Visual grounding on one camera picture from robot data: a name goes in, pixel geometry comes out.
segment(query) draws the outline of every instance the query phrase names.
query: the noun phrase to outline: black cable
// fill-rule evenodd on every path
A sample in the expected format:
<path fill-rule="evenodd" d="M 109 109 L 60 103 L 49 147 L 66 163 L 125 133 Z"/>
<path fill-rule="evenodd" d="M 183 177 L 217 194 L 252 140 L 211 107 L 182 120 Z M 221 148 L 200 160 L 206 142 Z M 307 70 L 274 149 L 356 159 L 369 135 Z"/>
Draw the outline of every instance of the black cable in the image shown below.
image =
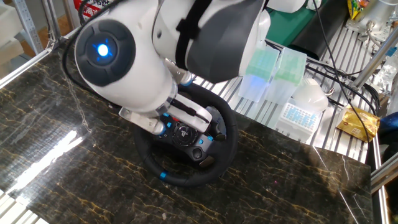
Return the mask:
<path fill-rule="evenodd" d="M 336 76 L 336 79 L 337 79 L 337 81 L 338 81 L 338 83 L 339 83 L 339 85 L 340 85 L 340 88 L 341 88 L 341 90 L 342 90 L 342 92 L 343 92 L 343 94 L 344 94 L 344 97 L 347 99 L 349 105 L 351 106 L 351 108 L 353 109 L 354 113 L 357 115 L 359 121 L 361 122 L 361 124 L 362 124 L 362 126 L 363 126 L 363 128 L 364 128 L 364 130 L 365 130 L 366 139 L 368 140 L 368 143 L 370 143 L 370 138 L 369 138 L 368 130 L 366 129 L 366 126 L 365 126 L 365 124 L 363 123 L 363 120 L 362 120 L 361 117 L 359 116 L 358 112 L 356 112 L 355 107 L 353 106 L 353 104 L 352 104 L 351 101 L 349 100 L 349 98 L 348 98 L 346 92 L 345 92 L 344 89 L 343 89 L 343 84 L 341 83 L 340 78 L 339 78 L 339 76 L 338 76 L 337 67 L 336 67 L 336 63 L 335 63 L 335 59 L 333 58 L 333 54 L 332 54 L 332 52 L 331 52 L 331 50 L 330 50 L 329 43 L 328 43 L 328 40 L 327 40 L 327 38 L 326 38 L 325 30 L 323 29 L 322 20 L 321 20 L 321 15 L 319 14 L 318 7 L 316 7 L 317 4 L 316 4 L 315 0 L 312 0 L 312 2 L 313 2 L 313 4 L 314 4 L 314 6 L 315 6 L 315 10 L 316 10 L 317 15 L 318 15 L 318 18 L 319 18 L 319 23 L 320 23 L 320 25 L 321 25 L 321 30 L 322 30 L 322 34 L 323 34 L 323 40 L 324 40 L 325 43 L 326 43 L 326 47 L 327 47 L 327 49 L 328 49 L 328 51 L 329 51 L 330 58 L 331 58 L 331 62 L 332 62 L 332 64 L 333 64 L 333 68 L 335 69 L 335 76 Z"/>
<path fill-rule="evenodd" d="M 306 66 L 305 68 L 307 68 L 307 69 L 309 69 L 309 70 L 311 70 L 311 71 L 313 71 L 313 72 L 317 72 L 318 74 L 320 74 L 320 75 L 322 75 L 322 76 L 324 76 L 324 77 L 327 77 L 327 78 L 329 78 L 329 79 L 331 79 L 331 80 L 333 80 L 333 81 L 335 81 L 335 82 L 338 82 L 338 79 L 336 79 L 336 78 L 334 78 L 334 77 L 331 77 L 331 76 L 327 75 L 326 73 L 323 73 L 323 72 L 321 72 L 321 71 L 318 71 L 318 70 L 316 70 L 315 68 L 312 68 L 312 67 L 309 67 L 309 66 Z M 376 109 L 373 107 L 372 103 L 369 102 L 368 99 L 366 99 L 365 96 L 363 96 L 363 95 L 360 94 L 358 91 L 352 89 L 350 86 L 348 86 L 348 85 L 346 85 L 346 84 L 344 84 L 344 83 L 342 83 L 342 85 L 341 85 L 340 87 L 342 87 L 342 86 L 345 87 L 346 89 L 348 89 L 349 91 L 352 91 L 353 93 L 355 93 L 356 95 L 358 95 L 360 98 L 362 98 L 362 100 L 364 100 L 365 103 L 369 105 L 369 107 L 370 107 L 370 109 L 372 110 L 373 114 L 375 114 L 375 115 L 377 114 L 377 113 L 376 113 Z"/>
<path fill-rule="evenodd" d="M 271 43 L 271 42 L 269 42 L 269 41 L 267 41 L 267 40 L 266 40 L 266 42 L 267 42 L 267 45 L 269 45 L 269 46 L 272 47 L 273 49 L 276 49 L 276 50 L 279 50 L 279 51 L 280 51 L 281 48 L 282 48 L 282 47 L 276 46 L 275 44 L 273 44 L 273 43 Z M 312 61 L 312 60 L 307 60 L 307 62 L 315 63 L 315 64 L 317 64 L 317 65 L 324 66 L 324 64 L 318 63 L 318 62 L 314 62 L 314 61 Z M 327 75 L 326 73 L 321 72 L 321 71 L 319 71 L 319 70 L 316 70 L 316 69 L 314 69 L 314 68 L 312 68 L 312 67 L 309 67 L 308 65 L 306 66 L 306 68 L 309 69 L 309 70 L 311 70 L 311 71 L 313 71 L 313 72 L 315 72 L 315 73 L 318 73 L 318 74 L 320 74 L 320 75 L 322 75 L 322 76 L 324 76 L 324 77 L 327 77 L 327 78 L 329 78 L 329 79 L 331 79 L 331 80 L 333 80 L 333 81 L 335 81 L 335 82 L 338 81 L 336 78 L 331 77 L 331 76 Z M 373 107 L 372 103 L 369 102 L 369 100 L 368 100 L 367 98 L 365 98 L 362 94 L 360 94 L 358 91 L 352 89 L 350 86 L 345 85 L 344 83 L 342 83 L 342 84 L 343 84 L 343 86 L 344 86 L 345 88 L 347 88 L 348 90 L 352 91 L 353 93 L 355 93 L 356 95 L 358 95 L 360 98 L 362 98 L 362 99 L 365 101 L 365 103 L 369 105 L 369 107 L 370 107 L 370 109 L 372 110 L 373 114 L 377 115 L 377 111 L 378 111 L 378 109 L 380 108 L 380 99 L 379 99 L 379 93 L 378 93 L 373 87 L 371 87 L 371 86 L 368 85 L 368 84 L 365 84 L 365 85 L 364 85 L 365 89 L 367 89 L 367 91 L 368 91 L 368 92 L 371 94 L 371 96 L 373 97 L 373 99 L 374 99 L 374 101 L 375 101 L 375 104 L 376 104 L 376 109 Z"/>
<path fill-rule="evenodd" d="M 97 96 L 99 99 L 108 102 L 113 108 L 120 108 L 121 106 L 116 105 L 112 102 L 110 102 L 109 100 L 103 98 L 101 95 L 99 95 L 97 92 L 93 91 L 91 88 L 87 88 L 86 86 L 82 85 L 81 83 L 79 83 L 78 81 L 76 81 L 72 75 L 69 73 L 68 71 L 68 67 L 67 67 L 67 62 L 68 62 L 68 54 L 69 51 L 72 47 L 72 44 L 75 43 L 75 41 L 77 40 L 77 37 L 79 36 L 81 30 L 83 30 L 83 28 L 92 20 L 98 18 L 100 15 L 102 15 L 105 11 L 107 11 L 108 9 L 116 6 L 117 4 L 119 4 L 120 2 L 125 1 L 125 0 L 114 0 L 111 4 L 108 4 L 107 6 L 105 6 L 104 8 L 102 8 L 102 10 L 98 11 L 96 14 L 94 14 L 93 16 L 91 16 L 86 22 L 83 23 L 83 25 L 81 25 L 79 27 L 79 29 L 74 33 L 74 35 L 72 36 L 72 38 L 70 39 L 69 43 L 67 44 L 63 55 L 62 55 L 62 70 L 65 73 L 65 75 L 78 87 L 80 87 L 81 89 L 87 91 L 88 93 L 91 93 L 92 95 Z M 79 11 L 81 11 L 81 14 L 83 14 L 83 10 L 80 9 L 84 9 L 83 3 L 82 5 L 80 5 L 79 7 Z"/>
<path fill-rule="evenodd" d="M 84 12 L 85 7 L 89 1 L 91 1 L 91 0 L 83 0 L 80 3 L 79 10 L 78 10 L 80 25 L 83 25 L 85 23 L 85 18 L 83 17 L 83 12 Z"/>

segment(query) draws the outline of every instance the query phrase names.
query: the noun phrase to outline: plastic container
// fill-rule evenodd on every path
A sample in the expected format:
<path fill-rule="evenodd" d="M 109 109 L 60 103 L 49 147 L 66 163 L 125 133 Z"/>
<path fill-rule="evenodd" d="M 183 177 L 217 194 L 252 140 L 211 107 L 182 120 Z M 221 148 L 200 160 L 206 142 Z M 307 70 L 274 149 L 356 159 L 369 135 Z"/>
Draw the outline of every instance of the plastic container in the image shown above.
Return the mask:
<path fill-rule="evenodd" d="M 299 10 L 304 5 L 305 1 L 306 0 L 269 0 L 267 7 L 280 12 L 293 13 Z"/>
<path fill-rule="evenodd" d="M 284 48 L 279 55 L 274 77 L 266 90 L 265 99 L 284 105 L 299 86 L 305 71 L 307 55 Z"/>
<path fill-rule="evenodd" d="M 279 51 L 271 47 L 257 48 L 243 76 L 238 95 L 254 102 L 260 101 L 269 86 L 278 56 Z"/>
<path fill-rule="evenodd" d="M 9 42 L 23 29 L 14 7 L 0 4 L 0 47 Z"/>
<path fill-rule="evenodd" d="M 322 91 L 321 86 L 312 78 L 303 78 L 292 97 L 297 106 L 313 108 L 314 111 L 324 111 L 329 105 L 328 98 Z"/>
<path fill-rule="evenodd" d="M 397 75 L 398 70 L 398 51 L 386 60 L 386 63 L 380 69 L 378 76 L 381 78 L 384 86 L 391 85 Z"/>
<path fill-rule="evenodd" d="M 290 99 L 285 104 L 275 128 L 289 133 L 292 139 L 305 142 L 318 129 L 321 117 L 322 112 L 300 108 L 295 100 Z"/>

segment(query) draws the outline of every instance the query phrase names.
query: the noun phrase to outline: black steering wheel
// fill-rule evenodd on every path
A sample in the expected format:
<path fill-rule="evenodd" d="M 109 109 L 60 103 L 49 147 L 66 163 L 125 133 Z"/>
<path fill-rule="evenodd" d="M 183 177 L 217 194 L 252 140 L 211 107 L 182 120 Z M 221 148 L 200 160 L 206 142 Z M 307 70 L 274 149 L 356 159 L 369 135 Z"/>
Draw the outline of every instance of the black steering wheel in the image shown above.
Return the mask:
<path fill-rule="evenodd" d="M 178 92 L 188 94 L 192 101 L 204 108 L 212 106 L 220 112 L 226 127 L 226 138 L 223 141 L 214 140 L 206 151 L 208 156 L 214 158 L 214 163 L 207 170 L 191 176 L 174 174 L 165 170 L 154 159 L 154 138 L 151 133 L 135 126 L 134 141 L 144 164 L 159 179 L 179 187 L 198 187 L 217 180 L 231 165 L 238 148 L 238 127 L 233 110 L 218 95 L 195 84 L 180 86 Z"/>

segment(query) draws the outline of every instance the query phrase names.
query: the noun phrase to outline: marble table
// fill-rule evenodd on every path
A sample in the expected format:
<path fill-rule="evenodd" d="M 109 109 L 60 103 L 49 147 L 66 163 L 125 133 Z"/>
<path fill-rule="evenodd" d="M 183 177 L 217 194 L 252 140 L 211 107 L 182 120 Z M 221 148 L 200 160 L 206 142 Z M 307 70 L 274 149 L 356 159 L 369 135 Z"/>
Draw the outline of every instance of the marble table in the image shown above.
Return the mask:
<path fill-rule="evenodd" d="M 143 166 L 133 124 L 66 78 L 62 48 L 0 89 L 0 189 L 47 222 L 372 223 L 368 166 L 239 114 L 222 178 L 165 184 Z"/>

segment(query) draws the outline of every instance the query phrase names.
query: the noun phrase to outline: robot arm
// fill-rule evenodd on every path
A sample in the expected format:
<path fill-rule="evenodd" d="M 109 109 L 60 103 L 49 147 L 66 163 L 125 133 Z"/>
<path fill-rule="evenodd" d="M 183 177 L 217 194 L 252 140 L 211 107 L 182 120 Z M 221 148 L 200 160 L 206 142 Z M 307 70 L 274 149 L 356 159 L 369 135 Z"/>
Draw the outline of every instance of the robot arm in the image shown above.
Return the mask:
<path fill-rule="evenodd" d="M 95 92 L 146 131 L 161 134 L 159 116 L 168 113 L 204 133 L 211 114 L 178 94 L 178 84 L 192 81 L 182 68 L 215 83 L 238 76 L 254 52 L 264 1 L 127 0 L 81 31 L 76 64 Z M 187 22 L 197 10 L 199 19 Z M 190 26 L 197 35 L 187 43 Z"/>

